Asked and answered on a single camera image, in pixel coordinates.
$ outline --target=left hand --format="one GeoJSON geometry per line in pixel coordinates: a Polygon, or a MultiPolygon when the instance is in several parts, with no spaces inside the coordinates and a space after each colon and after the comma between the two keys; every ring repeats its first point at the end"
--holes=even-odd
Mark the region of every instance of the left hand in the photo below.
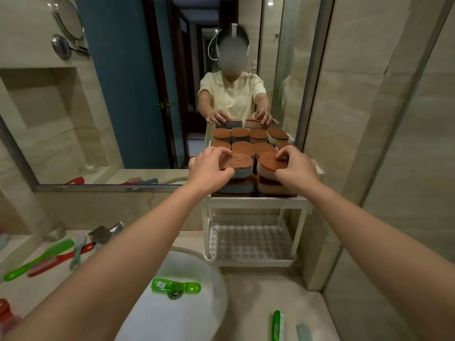
{"type": "Polygon", "coordinates": [[[208,147],[197,157],[191,158],[188,167],[187,185],[200,191],[202,196],[207,196],[222,187],[234,176],[235,170],[227,168],[220,170],[222,155],[232,156],[232,152],[224,147],[208,147]]]}
{"type": "Polygon", "coordinates": [[[272,115],[269,113],[267,109],[259,109],[252,115],[254,120],[262,120],[262,125],[270,125],[272,123],[279,124],[277,120],[275,120],[272,115]]]}

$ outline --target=hand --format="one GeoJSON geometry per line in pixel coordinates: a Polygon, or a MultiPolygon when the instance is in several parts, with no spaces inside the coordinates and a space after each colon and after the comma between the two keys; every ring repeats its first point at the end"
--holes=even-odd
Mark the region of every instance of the hand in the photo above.
{"type": "Polygon", "coordinates": [[[305,194],[310,187],[319,184],[316,165],[294,146],[286,146],[277,153],[276,159],[289,157],[286,169],[276,170],[276,178],[286,188],[305,194]]]}
{"type": "Polygon", "coordinates": [[[232,156],[232,152],[224,147],[208,147],[196,158],[191,158],[188,166],[187,185],[195,187],[201,192],[202,197],[224,187],[234,176],[235,170],[230,167],[220,170],[220,158],[222,155],[232,156]]]}
{"type": "Polygon", "coordinates": [[[214,110],[213,113],[208,116],[205,120],[208,124],[210,125],[217,125],[221,126],[221,124],[226,123],[226,120],[230,120],[231,117],[228,115],[228,113],[224,110],[218,109],[214,110]]]}
{"type": "Polygon", "coordinates": [[[262,125],[270,125],[272,123],[279,124],[276,119],[270,115],[268,110],[262,109],[262,110],[257,110],[253,115],[252,115],[254,120],[262,120],[261,124],[262,125]]]}

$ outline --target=short sleeve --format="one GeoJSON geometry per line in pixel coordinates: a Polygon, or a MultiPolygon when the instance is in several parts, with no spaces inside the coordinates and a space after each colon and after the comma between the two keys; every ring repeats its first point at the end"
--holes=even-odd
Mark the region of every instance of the short sleeve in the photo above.
{"type": "Polygon", "coordinates": [[[265,87],[264,87],[264,81],[261,80],[257,75],[254,75],[254,80],[253,80],[253,99],[259,94],[259,93],[266,93],[265,87]]]}
{"type": "Polygon", "coordinates": [[[202,91],[208,91],[210,95],[213,96],[213,74],[212,73],[207,73],[201,80],[201,88],[199,89],[199,92],[197,92],[197,95],[199,96],[202,91]]]}

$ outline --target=person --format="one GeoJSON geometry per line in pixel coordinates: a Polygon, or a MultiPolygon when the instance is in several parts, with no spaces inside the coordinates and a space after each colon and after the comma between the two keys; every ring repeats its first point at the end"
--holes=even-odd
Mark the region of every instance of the person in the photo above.
{"type": "MultiPolygon", "coordinates": [[[[114,340],[164,261],[191,210],[234,175],[220,171],[226,148],[208,147],[188,181],[90,257],[6,335],[7,341],[114,340]]],[[[293,146],[277,179],[327,220],[345,249],[422,340],[455,340],[455,265],[320,183],[293,146]]]]}
{"type": "Polygon", "coordinates": [[[216,34],[216,45],[221,71],[207,73],[201,80],[198,93],[197,109],[207,121],[206,145],[212,138],[215,126],[231,118],[245,122],[252,116],[262,120],[263,125],[278,123],[269,112],[264,81],[256,74],[243,71],[249,51],[245,28],[237,24],[223,27],[216,34]],[[256,112],[253,112],[254,105],[257,107],[256,112]]]}

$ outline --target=green plastic bottle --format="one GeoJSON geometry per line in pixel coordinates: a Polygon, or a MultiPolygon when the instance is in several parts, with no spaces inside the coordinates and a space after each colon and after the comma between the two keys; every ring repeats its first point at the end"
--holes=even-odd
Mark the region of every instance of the green plastic bottle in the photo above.
{"type": "Polygon", "coordinates": [[[168,279],[155,278],[151,282],[153,292],[175,292],[184,291],[185,293],[198,294],[201,292],[201,285],[197,282],[177,282],[168,279]]]}

